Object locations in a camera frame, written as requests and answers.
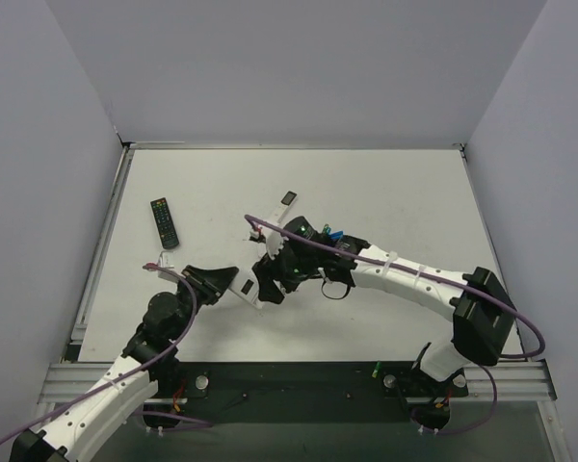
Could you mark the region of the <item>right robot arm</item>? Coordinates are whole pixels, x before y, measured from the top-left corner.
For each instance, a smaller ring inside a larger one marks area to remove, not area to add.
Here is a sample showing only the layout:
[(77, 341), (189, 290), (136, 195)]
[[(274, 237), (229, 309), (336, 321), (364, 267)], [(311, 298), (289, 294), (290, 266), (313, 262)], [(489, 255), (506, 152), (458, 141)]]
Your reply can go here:
[(281, 303), (301, 283), (337, 283), (380, 291), (414, 302), (451, 325), (441, 339), (425, 344), (414, 362), (443, 382), (469, 363), (494, 366), (503, 357), (514, 317), (497, 276), (481, 267), (472, 272), (437, 269), (399, 257), (360, 238), (317, 231), (304, 217), (285, 226), (248, 217), (250, 237), (265, 253), (252, 270), (263, 302)]

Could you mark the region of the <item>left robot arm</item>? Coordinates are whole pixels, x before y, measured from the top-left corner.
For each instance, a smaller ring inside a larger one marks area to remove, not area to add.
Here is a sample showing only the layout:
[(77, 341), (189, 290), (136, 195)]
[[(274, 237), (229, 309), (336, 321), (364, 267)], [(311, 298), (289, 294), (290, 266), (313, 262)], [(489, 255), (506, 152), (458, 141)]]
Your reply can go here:
[(142, 322), (122, 353), (81, 397), (55, 410), (38, 430), (14, 439), (11, 461), (90, 461), (144, 402), (177, 387), (177, 345), (201, 307), (217, 303), (239, 270), (186, 267), (177, 273), (146, 264), (176, 281), (176, 290), (153, 295)]

